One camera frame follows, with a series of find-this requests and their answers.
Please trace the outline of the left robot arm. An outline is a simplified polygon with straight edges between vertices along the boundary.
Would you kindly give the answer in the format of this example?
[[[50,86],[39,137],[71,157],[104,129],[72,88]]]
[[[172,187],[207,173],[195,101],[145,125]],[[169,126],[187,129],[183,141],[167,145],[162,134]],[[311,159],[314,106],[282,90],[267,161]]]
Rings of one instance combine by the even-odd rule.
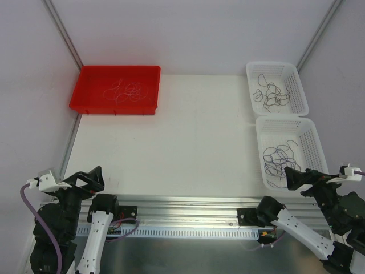
[[[41,192],[57,198],[35,213],[34,249],[30,256],[34,273],[99,273],[107,231],[120,215],[115,195],[103,194],[105,183],[101,166],[89,172],[79,171],[64,180],[51,170],[30,182]],[[91,199],[87,222],[90,223],[87,242],[79,263],[75,263],[73,242],[79,224],[82,202]]]

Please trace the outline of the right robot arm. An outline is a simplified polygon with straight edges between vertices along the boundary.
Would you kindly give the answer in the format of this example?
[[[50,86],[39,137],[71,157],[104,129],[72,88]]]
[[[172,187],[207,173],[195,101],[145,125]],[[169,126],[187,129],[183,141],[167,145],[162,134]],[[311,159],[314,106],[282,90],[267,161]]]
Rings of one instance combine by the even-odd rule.
[[[338,174],[330,175],[311,170],[285,168],[287,187],[313,197],[335,235],[347,235],[345,243],[327,239],[301,223],[279,201],[264,196],[255,209],[261,225],[272,224],[281,228],[305,245],[323,264],[328,273],[364,273],[364,200],[354,191],[339,195],[343,181],[360,181],[364,172],[351,165],[341,166]]]

